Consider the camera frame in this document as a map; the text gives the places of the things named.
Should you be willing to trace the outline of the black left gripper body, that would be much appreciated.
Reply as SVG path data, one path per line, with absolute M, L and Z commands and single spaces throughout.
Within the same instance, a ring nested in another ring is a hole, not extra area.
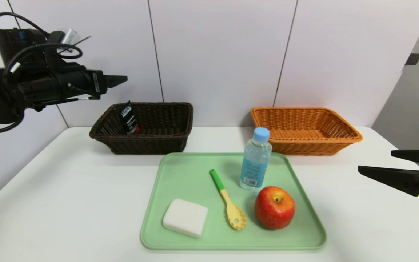
M 107 91 L 104 76 L 99 70 L 68 69 L 61 71 L 61 97 L 89 95 L 100 98 Z

